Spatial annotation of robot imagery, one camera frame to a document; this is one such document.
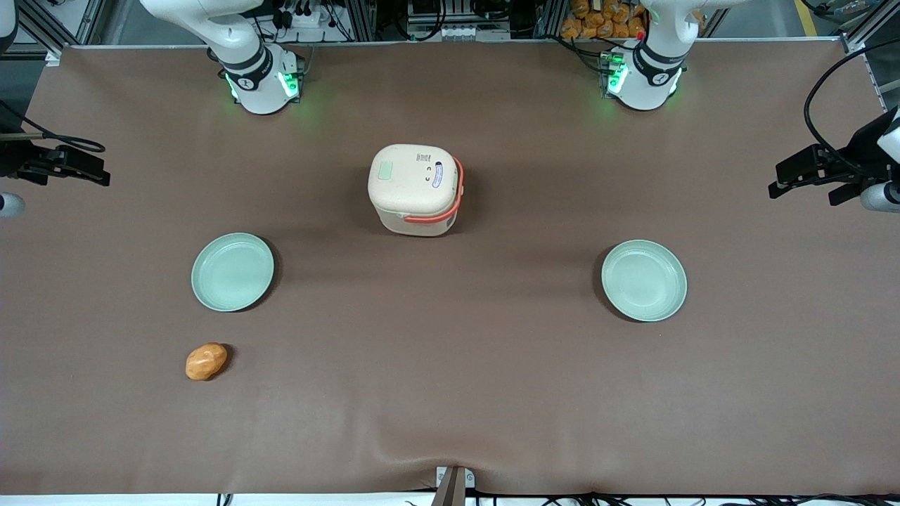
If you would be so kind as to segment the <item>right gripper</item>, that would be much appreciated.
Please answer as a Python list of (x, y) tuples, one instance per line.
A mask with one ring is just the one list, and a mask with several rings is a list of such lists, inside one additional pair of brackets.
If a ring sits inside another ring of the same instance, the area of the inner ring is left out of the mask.
[(33, 140), (43, 140), (43, 134), (1, 134), (1, 177), (22, 179), (39, 186), (47, 186), (50, 176), (73, 177), (103, 187), (110, 185), (110, 173), (104, 170), (102, 158), (72, 146), (45, 150), (42, 154), (45, 169), (27, 167), (39, 157)]

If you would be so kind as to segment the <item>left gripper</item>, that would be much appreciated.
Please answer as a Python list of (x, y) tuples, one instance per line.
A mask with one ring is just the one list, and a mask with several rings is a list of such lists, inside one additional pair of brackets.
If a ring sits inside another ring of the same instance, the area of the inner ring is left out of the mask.
[(898, 107), (878, 116), (851, 136), (842, 158), (819, 144), (802, 148), (775, 165), (776, 179), (768, 186), (777, 199), (804, 186), (843, 183), (828, 193), (830, 206), (857, 199), (868, 186), (893, 182), (898, 177)]

